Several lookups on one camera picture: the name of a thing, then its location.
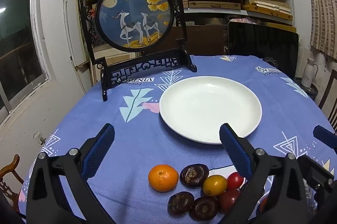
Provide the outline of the red cherry tomato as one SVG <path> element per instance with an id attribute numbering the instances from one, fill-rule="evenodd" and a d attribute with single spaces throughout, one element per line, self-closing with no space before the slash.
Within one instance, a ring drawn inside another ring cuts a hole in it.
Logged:
<path id="1" fill-rule="evenodd" d="M 241 192 L 239 190 L 226 190 L 218 197 L 218 201 L 221 206 L 221 211 L 224 214 L 227 214 L 231 210 L 240 194 Z"/>
<path id="2" fill-rule="evenodd" d="M 227 178 L 227 190 L 239 189 L 244 180 L 245 179 L 238 172 L 231 173 Z"/>

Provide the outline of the checkered curtain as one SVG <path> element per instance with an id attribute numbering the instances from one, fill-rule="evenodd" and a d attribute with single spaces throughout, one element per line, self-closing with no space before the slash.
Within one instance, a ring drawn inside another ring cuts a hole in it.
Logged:
<path id="1" fill-rule="evenodd" d="M 311 46 L 336 59 L 336 0 L 311 0 Z"/>

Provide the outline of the black chair back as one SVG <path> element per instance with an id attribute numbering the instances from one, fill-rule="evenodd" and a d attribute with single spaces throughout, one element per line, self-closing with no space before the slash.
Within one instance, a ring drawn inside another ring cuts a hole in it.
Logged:
<path id="1" fill-rule="evenodd" d="M 229 22 L 228 53 L 255 56 L 295 78 L 298 62 L 299 36 L 297 33 L 269 26 Z"/>

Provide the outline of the large orange mandarin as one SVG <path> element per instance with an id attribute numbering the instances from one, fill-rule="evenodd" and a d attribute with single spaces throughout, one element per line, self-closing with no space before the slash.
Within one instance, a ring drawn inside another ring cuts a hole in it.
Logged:
<path id="1" fill-rule="evenodd" d="M 170 165 L 154 166 L 148 173 L 148 183 L 157 192 L 169 192 L 178 184 L 179 174 Z"/>

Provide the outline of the window with metal frame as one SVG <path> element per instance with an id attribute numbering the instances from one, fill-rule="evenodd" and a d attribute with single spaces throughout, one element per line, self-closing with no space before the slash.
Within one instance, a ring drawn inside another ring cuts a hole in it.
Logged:
<path id="1" fill-rule="evenodd" d="M 47 81 L 39 0 L 1 0 L 1 119 Z"/>

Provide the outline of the white thermos jug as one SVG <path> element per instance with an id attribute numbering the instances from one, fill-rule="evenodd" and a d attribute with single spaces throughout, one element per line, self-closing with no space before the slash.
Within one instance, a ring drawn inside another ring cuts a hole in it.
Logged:
<path id="1" fill-rule="evenodd" d="M 304 68 L 304 73 L 302 76 L 302 80 L 301 80 L 301 85 L 306 87 L 306 88 L 310 88 L 313 79 L 316 77 L 318 72 L 318 66 L 315 63 L 314 59 L 308 58 L 307 59 L 307 64 Z"/>

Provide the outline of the white round plate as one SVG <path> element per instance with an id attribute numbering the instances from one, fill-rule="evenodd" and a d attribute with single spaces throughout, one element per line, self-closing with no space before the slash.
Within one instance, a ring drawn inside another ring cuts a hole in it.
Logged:
<path id="1" fill-rule="evenodd" d="M 227 123 L 247 137 L 262 119 L 258 97 L 245 85 L 222 77 L 191 77 L 174 83 L 159 101 L 162 120 L 180 136 L 218 145 L 219 130 Z"/>

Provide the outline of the yellow cherry tomato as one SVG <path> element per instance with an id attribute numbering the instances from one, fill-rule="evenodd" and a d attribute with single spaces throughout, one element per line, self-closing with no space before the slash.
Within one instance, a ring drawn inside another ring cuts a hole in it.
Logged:
<path id="1" fill-rule="evenodd" d="M 221 175 L 212 175 L 203 183 L 203 193 L 210 197 L 221 195 L 227 190 L 227 179 Z"/>

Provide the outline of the dark water chestnut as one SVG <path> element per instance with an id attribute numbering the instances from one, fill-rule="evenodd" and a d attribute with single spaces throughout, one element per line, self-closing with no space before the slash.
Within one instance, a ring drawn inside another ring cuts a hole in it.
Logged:
<path id="1" fill-rule="evenodd" d="M 171 215 L 181 215 L 190 211 L 194 204 L 194 196 L 190 192 L 179 192 L 172 195 L 167 204 Z"/>
<path id="2" fill-rule="evenodd" d="M 184 167 L 179 175 L 182 184 L 188 188 L 199 188 L 209 176 L 209 168 L 205 164 L 192 164 Z"/>
<path id="3" fill-rule="evenodd" d="M 197 221 L 209 221 L 217 215 L 219 207 L 214 197 L 203 196 L 194 201 L 189 214 Z"/>

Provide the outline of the wooden chair at right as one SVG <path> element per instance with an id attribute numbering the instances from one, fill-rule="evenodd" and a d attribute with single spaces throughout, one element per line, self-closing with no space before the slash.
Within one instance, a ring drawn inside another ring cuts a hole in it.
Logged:
<path id="1" fill-rule="evenodd" d="M 336 78 L 332 78 L 319 103 L 319 108 L 325 114 L 334 132 L 336 132 L 336 92 Z"/>

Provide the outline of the round deer screen ornament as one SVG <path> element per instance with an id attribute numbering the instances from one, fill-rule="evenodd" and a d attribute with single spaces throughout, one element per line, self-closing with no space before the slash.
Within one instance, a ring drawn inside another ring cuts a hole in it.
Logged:
<path id="1" fill-rule="evenodd" d="M 90 61 L 100 70 L 103 101 L 110 88 L 140 70 L 186 66 L 197 71 L 185 47 L 182 0 L 78 0 L 78 8 Z M 106 57 L 95 57 L 97 40 L 136 57 L 109 65 Z"/>

